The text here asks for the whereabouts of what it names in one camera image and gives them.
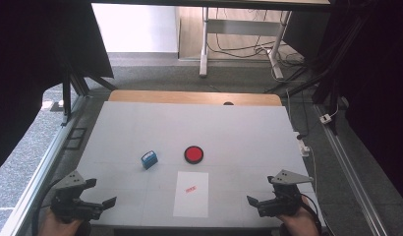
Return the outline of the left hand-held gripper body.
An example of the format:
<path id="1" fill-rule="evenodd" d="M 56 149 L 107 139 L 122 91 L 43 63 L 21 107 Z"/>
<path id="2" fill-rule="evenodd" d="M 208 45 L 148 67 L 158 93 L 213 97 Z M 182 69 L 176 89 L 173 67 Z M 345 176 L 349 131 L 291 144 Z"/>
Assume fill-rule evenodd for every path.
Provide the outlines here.
<path id="1" fill-rule="evenodd" d="M 89 203 L 81 199 L 81 194 L 87 190 L 85 183 L 82 175 L 74 170 L 55 185 L 50 208 L 64 223 L 70 223 L 74 219 L 98 220 L 104 212 L 102 203 Z"/>

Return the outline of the white paper sheet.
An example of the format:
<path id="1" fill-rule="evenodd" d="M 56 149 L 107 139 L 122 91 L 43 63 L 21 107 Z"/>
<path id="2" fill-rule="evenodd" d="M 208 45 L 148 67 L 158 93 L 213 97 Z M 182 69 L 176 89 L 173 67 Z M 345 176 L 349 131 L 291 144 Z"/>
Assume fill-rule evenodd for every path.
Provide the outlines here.
<path id="1" fill-rule="evenodd" d="M 208 174 L 179 171 L 173 215 L 180 217 L 208 217 Z"/>

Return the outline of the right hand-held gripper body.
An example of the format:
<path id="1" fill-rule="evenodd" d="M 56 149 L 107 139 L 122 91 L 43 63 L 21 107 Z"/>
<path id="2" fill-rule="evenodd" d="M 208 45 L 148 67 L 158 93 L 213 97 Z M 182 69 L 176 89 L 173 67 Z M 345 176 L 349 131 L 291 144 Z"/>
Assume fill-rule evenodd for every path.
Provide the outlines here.
<path id="1" fill-rule="evenodd" d="M 294 215 L 304 203 L 298 184 L 311 183 L 314 178 L 282 169 L 271 184 L 275 198 L 259 202 L 259 216 Z"/>

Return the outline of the wooden table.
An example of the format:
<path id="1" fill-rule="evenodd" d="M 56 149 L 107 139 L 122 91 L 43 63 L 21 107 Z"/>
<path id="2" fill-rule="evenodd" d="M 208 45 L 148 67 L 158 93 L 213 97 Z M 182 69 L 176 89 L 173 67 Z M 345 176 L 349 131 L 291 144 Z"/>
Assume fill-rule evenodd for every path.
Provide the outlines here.
<path id="1" fill-rule="evenodd" d="M 195 91 L 162 91 L 162 90 L 122 90 L 110 93 L 109 101 L 122 102 L 155 102 L 183 104 L 219 104 L 234 105 L 281 106 L 282 102 L 276 94 L 229 93 L 229 92 L 195 92 Z"/>

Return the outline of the white desk frame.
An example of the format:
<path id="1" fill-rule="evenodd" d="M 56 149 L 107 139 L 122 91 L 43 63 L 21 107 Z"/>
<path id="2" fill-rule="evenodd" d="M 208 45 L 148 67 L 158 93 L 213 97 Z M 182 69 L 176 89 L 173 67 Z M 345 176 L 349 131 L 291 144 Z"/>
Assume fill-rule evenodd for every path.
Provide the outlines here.
<path id="1" fill-rule="evenodd" d="M 209 17 L 209 8 L 202 7 L 202 46 L 200 60 L 200 77 L 205 78 L 207 75 L 207 39 L 211 33 L 216 34 L 234 34 L 249 36 L 272 36 L 275 42 L 271 49 L 266 49 L 266 56 L 271 64 L 271 71 L 276 80 L 282 80 L 283 74 L 277 60 L 279 46 L 283 35 L 286 31 L 290 19 L 290 11 L 282 11 L 278 22 L 262 21 L 245 21 L 245 20 L 225 20 L 211 19 Z"/>

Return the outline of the white table mat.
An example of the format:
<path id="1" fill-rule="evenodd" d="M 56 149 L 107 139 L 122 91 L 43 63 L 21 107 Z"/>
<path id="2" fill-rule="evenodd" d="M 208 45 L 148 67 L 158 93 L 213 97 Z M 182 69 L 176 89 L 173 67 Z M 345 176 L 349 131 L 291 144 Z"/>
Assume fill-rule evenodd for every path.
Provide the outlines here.
<path id="1" fill-rule="evenodd" d="M 191 164 L 184 152 L 203 150 Z M 158 162 L 144 169 L 153 150 Z M 112 102 L 103 104 L 77 166 L 95 187 L 86 202 L 116 197 L 97 225 L 114 228 L 264 228 L 278 219 L 260 217 L 247 196 L 273 198 L 267 176 L 282 169 L 306 174 L 287 112 L 282 106 Z M 173 215 L 177 175 L 208 174 L 208 217 Z"/>

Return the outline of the aluminium frame rail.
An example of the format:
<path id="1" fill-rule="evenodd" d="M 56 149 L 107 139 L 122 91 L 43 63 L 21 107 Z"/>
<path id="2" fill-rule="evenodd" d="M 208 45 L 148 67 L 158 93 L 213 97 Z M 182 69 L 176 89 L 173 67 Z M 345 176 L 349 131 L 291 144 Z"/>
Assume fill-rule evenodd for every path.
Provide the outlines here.
<path id="1" fill-rule="evenodd" d="M 347 179 L 347 182 L 373 235 L 388 236 L 386 227 L 384 226 L 377 210 L 375 209 L 372 199 L 367 194 L 367 191 L 365 190 L 357 171 L 353 167 L 353 164 L 351 163 L 341 141 L 336 135 L 333 134 L 327 124 L 320 124 L 328 138 L 345 178 Z"/>
<path id="2" fill-rule="evenodd" d="M 53 113 L 51 104 L 44 103 L 24 137 L 0 167 L 0 236 L 19 234 L 85 102 L 81 95 L 73 99 L 69 119 Z"/>

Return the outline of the black stand legs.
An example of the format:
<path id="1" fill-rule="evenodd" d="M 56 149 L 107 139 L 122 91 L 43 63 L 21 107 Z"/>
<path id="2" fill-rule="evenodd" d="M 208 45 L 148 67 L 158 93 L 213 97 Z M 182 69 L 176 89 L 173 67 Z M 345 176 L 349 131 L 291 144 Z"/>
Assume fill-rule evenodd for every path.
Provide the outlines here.
<path id="1" fill-rule="evenodd" d="M 86 83 L 86 78 L 89 78 L 104 88 L 113 91 L 116 87 L 101 76 L 93 75 L 85 70 L 69 68 L 66 70 L 62 81 L 62 126 L 67 126 L 72 116 L 72 89 L 77 95 L 86 96 L 89 93 L 89 87 Z"/>

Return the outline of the person's left hand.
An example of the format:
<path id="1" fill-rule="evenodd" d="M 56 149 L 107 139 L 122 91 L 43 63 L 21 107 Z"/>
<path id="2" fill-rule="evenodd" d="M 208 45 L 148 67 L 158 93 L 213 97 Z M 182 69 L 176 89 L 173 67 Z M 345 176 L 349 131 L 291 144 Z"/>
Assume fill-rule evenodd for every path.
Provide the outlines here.
<path id="1" fill-rule="evenodd" d="M 78 219 L 70 223 L 64 223 L 49 209 L 45 214 L 37 236 L 75 236 L 82 223 Z"/>

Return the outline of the blue stamp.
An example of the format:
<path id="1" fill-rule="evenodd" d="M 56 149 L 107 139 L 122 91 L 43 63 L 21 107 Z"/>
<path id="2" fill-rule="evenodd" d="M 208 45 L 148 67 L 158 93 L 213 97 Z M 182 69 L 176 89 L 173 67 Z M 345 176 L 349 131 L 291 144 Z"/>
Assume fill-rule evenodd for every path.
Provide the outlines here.
<path id="1" fill-rule="evenodd" d="M 151 166 L 158 162 L 156 153 L 153 150 L 147 152 L 141 157 L 141 162 L 144 169 L 149 169 Z"/>

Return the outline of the black curtain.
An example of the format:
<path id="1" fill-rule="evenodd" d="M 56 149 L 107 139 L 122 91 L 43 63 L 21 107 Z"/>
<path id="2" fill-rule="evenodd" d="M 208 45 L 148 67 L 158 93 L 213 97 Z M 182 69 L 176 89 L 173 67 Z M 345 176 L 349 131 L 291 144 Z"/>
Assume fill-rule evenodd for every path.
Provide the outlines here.
<path id="1" fill-rule="evenodd" d="M 69 73 L 113 76 L 90 0 L 0 0 L 0 167 Z"/>
<path id="2" fill-rule="evenodd" d="M 345 117 L 403 198 L 403 0 L 370 0 L 358 10 L 329 18 L 322 46 L 366 18 L 332 77 L 321 81 L 313 101 L 331 93 L 349 102 Z"/>

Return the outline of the round red ink pad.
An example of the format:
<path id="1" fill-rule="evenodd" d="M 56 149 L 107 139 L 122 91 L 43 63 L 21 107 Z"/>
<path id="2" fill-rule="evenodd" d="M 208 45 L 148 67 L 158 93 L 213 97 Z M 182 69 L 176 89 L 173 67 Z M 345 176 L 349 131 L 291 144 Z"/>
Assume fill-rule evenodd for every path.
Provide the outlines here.
<path id="1" fill-rule="evenodd" d="M 187 147 L 184 157 L 188 163 L 198 164 L 203 160 L 203 150 L 198 146 Z"/>

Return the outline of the white power strip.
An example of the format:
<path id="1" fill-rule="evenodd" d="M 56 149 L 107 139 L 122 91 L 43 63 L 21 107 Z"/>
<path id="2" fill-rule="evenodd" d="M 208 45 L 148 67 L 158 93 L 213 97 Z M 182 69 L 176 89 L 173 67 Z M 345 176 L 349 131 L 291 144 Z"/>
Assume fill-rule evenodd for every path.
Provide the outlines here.
<path id="1" fill-rule="evenodd" d="M 298 142 L 298 146 L 299 146 L 299 151 L 302 157 L 308 157 L 310 155 L 310 148 L 308 146 L 305 145 L 304 141 L 303 141 L 303 135 L 301 135 L 299 132 L 295 132 L 294 136 Z"/>

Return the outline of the person's right hand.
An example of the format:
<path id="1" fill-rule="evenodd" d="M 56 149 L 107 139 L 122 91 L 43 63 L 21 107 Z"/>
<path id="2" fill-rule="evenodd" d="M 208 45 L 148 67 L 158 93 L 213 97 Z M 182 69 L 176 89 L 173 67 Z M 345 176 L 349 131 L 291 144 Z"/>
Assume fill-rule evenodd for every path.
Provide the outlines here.
<path id="1" fill-rule="evenodd" d="M 319 236 L 314 216 L 303 207 L 292 216 L 281 214 L 277 218 L 283 222 L 280 236 Z"/>

